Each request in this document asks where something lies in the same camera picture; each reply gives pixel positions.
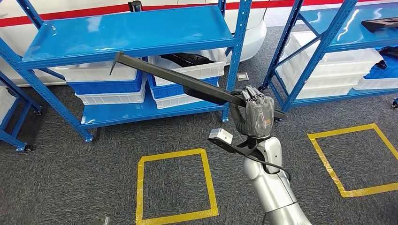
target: blue shelving unit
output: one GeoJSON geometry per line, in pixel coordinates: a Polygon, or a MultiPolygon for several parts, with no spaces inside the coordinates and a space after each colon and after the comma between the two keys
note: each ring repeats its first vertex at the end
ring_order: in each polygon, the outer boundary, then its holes
{"type": "Polygon", "coordinates": [[[28,115],[30,109],[34,110],[34,113],[37,115],[41,115],[41,106],[39,106],[36,102],[34,102],[26,93],[24,93],[20,88],[18,88],[8,77],[4,75],[0,71],[0,81],[5,84],[9,90],[12,91],[14,96],[16,97],[15,102],[11,106],[10,110],[7,112],[6,116],[4,117],[3,121],[0,124],[0,140],[5,141],[14,147],[16,147],[17,151],[23,150],[32,150],[31,147],[27,147],[27,144],[21,142],[16,138],[19,133],[19,130],[22,127],[23,121],[25,120],[26,116],[28,115]],[[18,122],[14,125],[12,132],[9,134],[5,131],[8,122],[11,119],[11,116],[14,114],[15,109],[19,104],[23,104],[23,111],[19,116],[18,122]]]}
{"type": "Polygon", "coordinates": [[[227,89],[235,85],[251,0],[240,0],[235,34],[224,20],[225,0],[217,5],[185,7],[74,19],[42,21],[28,0],[17,0],[38,33],[23,57],[0,39],[0,55],[86,140],[89,128],[139,120],[222,111],[228,120],[228,104],[208,102],[158,110],[147,96],[143,104],[87,105],[82,123],[34,75],[40,68],[113,60],[123,51],[133,57],[227,47],[232,51],[227,89]]]}
{"type": "Polygon", "coordinates": [[[305,81],[310,77],[319,60],[321,60],[326,53],[398,44],[398,29],[382,29],[381,31],[371,33],[361,25],[361,21],[363,20],[397,17],[398,3],[355,6],[356,2],[356,0],[345,0],[340,8],[328,8],[300,12],[303,0],[295,1],[290,13],[290,17],[284,28],[283,35],[279,40],[278,47],[276,48],[276,52],[269,66],[267,75],[262,86],[259,87],[260,89],[265,89],[268,86],[271,87],[278,102],[282,106],[282,111],[287,112],[291,107],[294,106],[398,93],[398,89],[351,89],[347,95],[343,96],[296,99],[297,95],[303,88],[305,81]],[[286,45],[288,37],[291,33],[291,29],[298,19],[302,20],[310,28],[310,30],[316,34],[317,37],[295,51],[292,55],[289,55],[285,59],[279,61],[279,58],[283,52],[283,48],[286,45]],[[320,40],[320,43],[315,53],[310,59],[307,67],[304,69],[293,90],[289,94],[285,88],[283,80],[276,72],[276,68],[318,40],[320,40]],[[273,84],[271,80],[273,76],[276,76],[277,81],[282,86],[282,89],[287,96],[285,100],[282,99],[282,96],[279,94],[275,85],[273,84]]]}

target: blue plastic bin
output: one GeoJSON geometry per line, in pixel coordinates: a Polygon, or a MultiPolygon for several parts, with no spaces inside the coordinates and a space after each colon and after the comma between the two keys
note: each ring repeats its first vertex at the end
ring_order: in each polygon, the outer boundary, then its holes
{"type": "Polygon", "coordinates": [[[365,79],[398,78],[398,60],[387,56],[383,56],[383,58],[387,68],[380,69],[377,66],[373,66],[370,73],[364,76],[365,79]]]}
{"type": "MultiPolygon", "coordinates": [[[[153,75],[148,75],[147,77],[148,77],[149,86],[153,92],[153,97],[155,99],[167,98],[167,97],[171,97],[171,96],[184,94],[184,88],[183,88],[183,86],[181,86],[179,84],[170,84],[170,85],[164,85],[164,86],[158,87],[155,84],[155,78],[153,77],[153,75]]],[[[212,84],[214,86],[217,86],[217,82],[218,82],[219,78],[220,78],[219,76],[210,77],[210,78],[203,79],[203,81],[207,82],[209,84],[212,84]]]]}
{"type": "Polygon", "coordinates": [[[132,81],[68,82],[78,95],[139,92],[141,84],[141,70],[137,70],[136,79],[132,81]]]}

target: shelf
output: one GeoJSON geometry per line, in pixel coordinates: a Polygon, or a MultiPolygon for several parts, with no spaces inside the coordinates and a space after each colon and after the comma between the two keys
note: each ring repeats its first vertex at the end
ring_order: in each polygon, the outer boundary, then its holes
{"type": "Polygon", "coordinates": [[[148,84],[146,84],[145,88],[145,101],[143,103],[85,105],[81,122],[82,127],[85,129],[98,128],[141,120],[218,111],[225,108],[223,105],[200,101],[166,109],[157,109],[148,84]]]}
{"type": "MultiPolygon", "coordinates": [[[[323,33],[338,8],[301,11],[300,19],[316,34],[323,33]]],[[[327,49],[327,52],[339,52],[361,48],[372,48],[398,44],[398,29],[382,29],[371,33],[361,22],[363,20],[398,17],[398,3],[383,3],[355,6],[342,28],[327,49]]]]}
{"type": "Polygon", "coordinates": [[[216,5],[45,21],[20,62],[25,69],[233,46],[216,5]]]}
{"type": "Polygon", "coordinates": [[[398,93],[398,89],[372,89],[372,90],[355,90],[351,89],[347,95],[331,96],[331,97],[315,97],[296,99],[293,102],[293,106],[312,105],[317,103],[332,102],[338,100],[348,100],[355,98],[373,97],[378,95],[388,95],[398,93]]]}

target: plastic storage bin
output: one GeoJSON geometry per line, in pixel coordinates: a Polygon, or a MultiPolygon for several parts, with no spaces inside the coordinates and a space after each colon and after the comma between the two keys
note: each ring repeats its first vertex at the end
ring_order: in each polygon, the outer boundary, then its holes
{"type": "Polygon", "coordinates": [[[16,97],[11,95],[5,87],[0,86],[0,124],[15,101],[16,97]]]}
{"type": "MultiPolygon", "coordinates": [[[[203,81],[212,84],[214,86],[217,85],[217,81],[220,77],[211,77],[207,79],[203,79],[203,81]]],[[[165,85],[165,86],[156,86],[155,85],[155,79],[156,77],[153,75],[148,75],[148,83],[151,88],[152,96],[153,98],[167,98],[171,96],[176,96],[176,95],[182,95],[184,94],[184,88],[182,85],[179,84],[170,84],[170,85],[165,85]]]]}
{"type": "MultiPolygon", "coordinates": [[[[290,93],[291,90],[294,88],[296,84],[291,79],[287,79],[285,77],[286,73],[284,73],[280,68],[277,68],[277,72],[283,83],[286,86],[287,91],[290,93]]],[[[312,80],[313,83],[306,83],[304,87],[301,89],[300,93],[297,95],[296,99],[303,99],[303,98],[320,98],[320,97],[327,97],[327,96],[339,96],[339,95],[346,95],[348,92],[353,88],[355,85],[358,84],[358,79],[355,78],[351,80],[352,83],[341,84],[338,86],[328,84],[327,80],[322,80],[322,85],[319,85],[317,82],[318,79],[312,80]]]]}
{"type": "Polygon", "coordinates": [[[111,67],[112,61],[105,61],[56,67],[55,70],[62,74],[67,82],[132,81],[136,79],[136,69],[117,63],[112,74],[109,75],[111,67]]]}
{"type": "MultiPolygon", "coordinates": [[[[284,55],[281,60],[314,38],[315,34],[311,31],[293,32],[284,48],[284,55]]],[[[319,42],[316,42],[278,67],[278,74],[284,73],[283,82],[292,84],[290,86],[286,85],[289,93],[299,80],[319,42]]],[[[381,55],[373,48],[327,53],[319,61],[307,80],[308,87],[321,88],[325,84],[336,87],[348,86],[349,84],[355,86],[358,84],[359,79],[368,74],[372,66],[382,59],[381,55]]]]}
{"type": "Polygon", "coordinates": [[[388,56],[384,56],[383,58],[387,64],[387,68],[380,69],[374,66],[370,73],[365,76],[365,79],[398,78],[398,60],[388,56]]]}
{"type": "Polygon", "coordinates": [[[398,88],[398,78],[365,79],[362,78],[355,90],[398,88]]]}
{"type": "Polygon", "coordinates": [[[68,85],[72,87],[78,95],[132,93],[139,92],[141,90],[142,71],[137,71],[137,75],[135,77],[136,78],[132,81],[68,82],[68,85]]]}
{"type": "Polygon", "coordinates": [[[398,88],[398,60],[384,56],[386,69],[374,66],[368,75],[361,78],[356,90],[398,88]]]}
{"type": "Polygon", "coordinates": [[[139,92],[75,95],[83,101],[84,105],[143,103],[145,99],[145,83],[146,78],[144,77],[139,92]]]}
{"type": "MultiPolygon", "coordinates": [[[[172,69],[174,71],[186,74],[188,76],[192,76],[198,79],[205,79],[209,77],[222,76],[224,75],[224,66],[227,63],[227,57],[225,56],[225,49],[218,48],[212,50],[201,50],[196,52],[189,52],[193,54],[199,54],[209,58],[214,63],[192,66],[192,67],[181,67],[178,64],[169,61],[167,59],[163,59],[160,56],[150,56],[148,57],[148,62],[155,64],[157,66],[172,69]]],[[[159,77],[155,77],[156,86],[163,86],[168,84],[174,84],[168,80],[164,80],[159,77]]]]}
{"type": "Polygon", "coordinates": [[[171,96],[171,97],[164,97],[164,98],[154,98],[156,102],[156,107],[158,109],[165,109],[173,106],[178,106],[178,105],[185,105],[185,104],[190,104],[190,103],[195,103],[202,101],[202,99],[195,98],[186,94],[183,95],[177,95],[177,96],[171,96]]]}
{"type": "MultiPolygon", "coordinates": [[[[279,76],[282,78],[283,83],[286,86],[286,90],[291,93],[294,86],[296,85],[298,78],[294,77],[294,68],[289,61],[283,63],[283,66],[280,66],[276,69],[279,76]]],[[[368,74],[368,72],[361,73],[353,73],[353,74],[325,74],[325,75],[317,75],[311,76],[305,83],[303,89],[307,88],[322,88],[322,87],[340,87],[352,85],[355,86],[358,84],[359,80],[368,74]]]]}

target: white plastic bin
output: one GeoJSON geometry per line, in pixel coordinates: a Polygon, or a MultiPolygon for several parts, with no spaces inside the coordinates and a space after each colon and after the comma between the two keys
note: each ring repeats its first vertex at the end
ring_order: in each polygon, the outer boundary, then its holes
{"type": "Polygon", "coordinates": [[[302,89],[298,94],[297,99],[346,95],[351,88],[352,85],[302,89]]]}
{"type": "Polygon", "coordinates": [[[75,95],[83,101],[84,105],[143,103],[145,99],[145,82],[146,78],[143,78],[139,92],[75,95]]]}
{"type": "Polygon", "coordinates": [[[12,96],[5,87],[0,86],[0,124],[11,109],[16,98],[12,96]]]}
{"type": "Polygon", "coordinates": [[[356,90],[398,88],[398,78],[360,79],[356,90]]]}
{"type": "Polygon", "coordinates": [[[112,61],[85,63],[79,65],[56,67],[55,71],[65,77],[67,82],[87,81],[132,81],[136,79],[137,70],[117,63],[109,75],[112,61]]]}
{"type": "MultiPolygon", "coordinates": [[[[294,68],[291,66],[290,62],[287,61],[283,63],[276,69],[276,71],[281,76],[283,83],[286,86],[286,90],[291,93],[295,84],[298,81],[298,78],[296,78],[295,75],[292,75],[294,74],[294,68]]],[[[352,74],[324,74],[310,76],[310,78],[306,81],[303,89],[331,86],[340,87],[347,85],[356,86],[359,80],[368,73],[369,71],[352,74]]]]}
{"type": "MultiPolygon", "coordinates": [[[[277,72],[281,77],[281,79],[283,80],[283,83],[285,84],[287,91],[290,93],[296,83],[292,82],[292,80],[290,79],[286,79],[285,77],[286,73],[283,73],[283,71],[280,68],[277,69],[277,72]]],[[[307,82],[304,85],[304,87],[301,89],[296,99],[346,95],[351,90],[351,88],[353,88],[355,85],[358,84],[356,78],[352,78],[351,81],[352,83],[340,84],[338,86],[330,85],[328,84],[327,80],[323,80],[322,78],[320,79],[320,81],[322,82],[322,85],[319,85],[317,78],[315,80],[312,79],[311,80],[312,83],[307,82]]]]}
{"type": "MultiPolygon", "coordinates": [[[[218,48],[212,50],[201,50],[196,52],[189,52],[192,54],[199,54],[204,57],[209,58],[210,60],[214,61],[214,63],[204,64],[204,65],[197,65],[192,67],[181,67],[178,64],[163,59],[160,56],[150,56],[148,57],[148,62],[155,64],[157,66],[172,69],[174,71],[186,74],[188,76],[192,76],[198,79],[205,79],[215,76],[222,76],[224,75],[224,66],[227,63],[227,57],[225,56],[225,48],[218,48]]],[[[168,84],[174,84],[168,80],[164,80],[162,78],[155,76],[155,83],[156,86],[163,86],[168,84]]]]}
{"type": "Polygon", "coordinates": [[[164,97],[164,98],[159,98],[159,99],[154,99],[156,102],[156,107],[158,109],[165,109],[165,108],[170,108],[173,106],[178,106],[178,105],[185,105],[189,103],[194,103],[194,102],[199,102],[202,101],[202,99],[195,98],[186,94],[183,95],[176,95],[176,96],[171,96],[171,97],[164,97]]]}
{"type": "MultiPolygon", "coordinates": [[[[314,38],[315,34],[311,31],[291,33],[281,60],[314,38]]],[[[312,46],[280,65],[277,70],[278,73],[285,72],[285,78],[289,79],[289,83],[295,84],[299,80],[319,42],[317,41],[312,46]]],[[[319,78],[318,83],[311,82],[312,88],[315,88],[317,84],[319,84],[318,87],[322,87],[323,83],[329,83],[329,86],[347,86],[349,83],[353,83],[353,80],[356,78],[358,78],[356,81],[358,83],[359,79],[368,74],[372,66],[382,59],[381,55],[374,48],[327,53],[319,61],[307,82],[310,83],[311,79],[319,78]]]]}

